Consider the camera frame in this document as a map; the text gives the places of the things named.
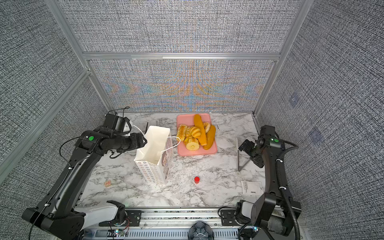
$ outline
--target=baguette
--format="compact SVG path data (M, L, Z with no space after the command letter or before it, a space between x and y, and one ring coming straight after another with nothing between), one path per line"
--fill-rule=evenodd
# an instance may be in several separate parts
M201 121L201 116L198 114L195 114L194 122L195 122L195 127L200 128L200 131L201 131L201 136L198 138L199 143L201 144L201 146L207 145L207 136L205 134L203 121Z
M216 134L216 128L215 126L211 125L209 132L207 133L207 145L203 146L205 150L210 149L214 144L215 134Z

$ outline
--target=paper card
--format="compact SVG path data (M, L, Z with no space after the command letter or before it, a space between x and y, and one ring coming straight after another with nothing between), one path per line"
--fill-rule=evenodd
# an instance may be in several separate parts
M261 196L264 193L261 182L241 181L241 187L243 189L243 194Z

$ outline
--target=gray patterned wall panel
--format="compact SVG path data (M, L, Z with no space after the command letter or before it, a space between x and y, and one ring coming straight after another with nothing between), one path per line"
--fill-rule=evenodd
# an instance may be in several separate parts
M59 0L85 51L280 52L301 0Z
M66 162L58 154L60 145L101 125L105 113L92 83L86 79L0 185L0 239L26 239L31 224L21 215L25 208L36 206L61 174ZM67 159L74 143L63 147ZM33 228L32 239L48 238L47 233Z
M91 60L116 108L130 111L252 111L269 60Z
M1 162L83 68L43 0L0 9Z
M286 170L314 240L384 238L383 12L316 0L258 115L300 146Z

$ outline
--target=black fan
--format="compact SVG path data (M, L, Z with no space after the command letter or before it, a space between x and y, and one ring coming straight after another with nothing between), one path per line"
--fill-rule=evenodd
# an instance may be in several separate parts
M206 223L197 222L189 229L188 240L214 240L214 232Z

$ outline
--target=bag handle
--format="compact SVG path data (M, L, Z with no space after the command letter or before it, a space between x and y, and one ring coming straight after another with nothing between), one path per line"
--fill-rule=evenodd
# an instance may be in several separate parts
M165 152L165 151L167 151L168 149L171 149L171 148L173 148L173 147L176 147L177 145L179 145L179 144L181 143L181 139L180 139L179 137L176 137L176 136L172 136L172 137L178 138L178 139L179 139L179 143L176 144L175 146L172 146L172 147L170 147L170 148L167 148L166 150L163 150L163 151L161 151L161 152Z

